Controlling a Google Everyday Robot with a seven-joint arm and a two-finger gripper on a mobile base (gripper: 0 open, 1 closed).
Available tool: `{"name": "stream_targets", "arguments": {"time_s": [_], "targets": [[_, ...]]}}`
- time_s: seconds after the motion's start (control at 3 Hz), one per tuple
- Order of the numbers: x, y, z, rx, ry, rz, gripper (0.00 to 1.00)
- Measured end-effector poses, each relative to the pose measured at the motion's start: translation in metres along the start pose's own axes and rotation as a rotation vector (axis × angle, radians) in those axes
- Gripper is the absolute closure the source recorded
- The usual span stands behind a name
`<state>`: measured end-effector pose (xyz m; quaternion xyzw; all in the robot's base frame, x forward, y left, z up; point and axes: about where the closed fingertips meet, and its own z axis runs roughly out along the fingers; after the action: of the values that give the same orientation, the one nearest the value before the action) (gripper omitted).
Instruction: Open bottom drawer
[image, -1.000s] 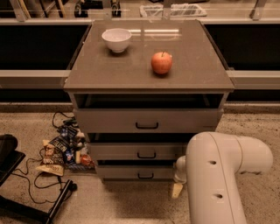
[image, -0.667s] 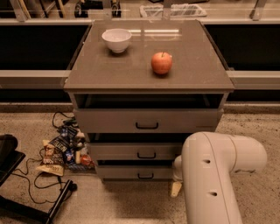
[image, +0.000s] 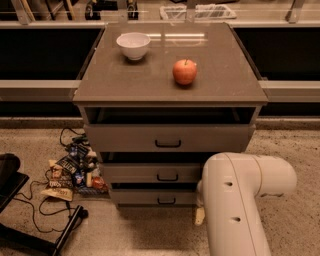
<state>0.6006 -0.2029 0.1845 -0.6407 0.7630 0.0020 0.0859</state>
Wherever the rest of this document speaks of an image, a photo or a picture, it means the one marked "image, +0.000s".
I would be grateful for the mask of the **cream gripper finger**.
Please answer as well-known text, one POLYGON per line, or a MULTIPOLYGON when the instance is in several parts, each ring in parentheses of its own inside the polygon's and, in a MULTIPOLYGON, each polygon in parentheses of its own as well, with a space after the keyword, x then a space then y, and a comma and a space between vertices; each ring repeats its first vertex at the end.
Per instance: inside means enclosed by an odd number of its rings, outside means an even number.
POLYGON ((204 219, 205 219, 204 208, 203 207, 197 208, 196 211, 195 211, 195 221, 194 221, 194 223, 197 226, 200 226, 200 225, 203 224, 204 219))

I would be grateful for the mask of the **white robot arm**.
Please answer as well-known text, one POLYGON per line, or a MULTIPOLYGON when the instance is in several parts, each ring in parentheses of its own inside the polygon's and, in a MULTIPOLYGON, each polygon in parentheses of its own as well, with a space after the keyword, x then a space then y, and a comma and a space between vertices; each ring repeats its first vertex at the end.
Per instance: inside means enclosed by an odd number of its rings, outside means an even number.
POLYGON ((210 256, 271 256, 255 199, 281 197, 296 185, 294 168, 282 158, 243 153, 210 157, 197 185, 210 256))

